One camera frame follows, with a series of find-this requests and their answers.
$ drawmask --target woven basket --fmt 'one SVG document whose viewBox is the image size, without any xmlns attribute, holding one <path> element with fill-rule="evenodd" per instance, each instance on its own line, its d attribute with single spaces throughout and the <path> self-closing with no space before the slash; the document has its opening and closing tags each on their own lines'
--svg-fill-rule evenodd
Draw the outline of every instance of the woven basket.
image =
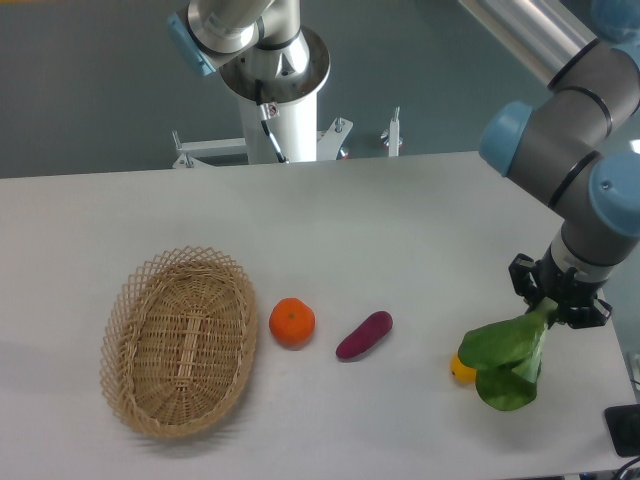
<svg viewBox="0 0 640 480">
<path fill-rule="evenodd" d="M 234 260 L 212 249 L 165 252 L 118 295 L 102 347 L 103 395 L 135 431 L 198 432 L 238 399 L 257 330 L 253 288 Z"/>
</svg>

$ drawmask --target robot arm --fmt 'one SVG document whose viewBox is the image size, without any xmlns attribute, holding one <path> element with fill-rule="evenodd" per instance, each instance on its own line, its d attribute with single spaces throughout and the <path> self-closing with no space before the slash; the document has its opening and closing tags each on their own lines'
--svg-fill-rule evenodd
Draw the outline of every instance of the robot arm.
<svg viewBox="0 0 640 480">
<path fill-rule="evenodd" d="M 207 75 L 256 44 L 278 46 L 293 39 L 300 31 L 300 2 L 192 0 L 168 24 L 192 68 Z"/>
<path fill-rule="evenodd" d="M 558 321 L 604 325 L 597 292 L 640 239 L 640 156 L 594 150 L 640 103 L 640 48 L 609 49 L 557 0 L 461 0 L 554 96 L 514 102 L 490 122 L 480 155 L 565 222 L 537 262 L 510 267 L 516 292 L 558 303 Z"/>
</svg>

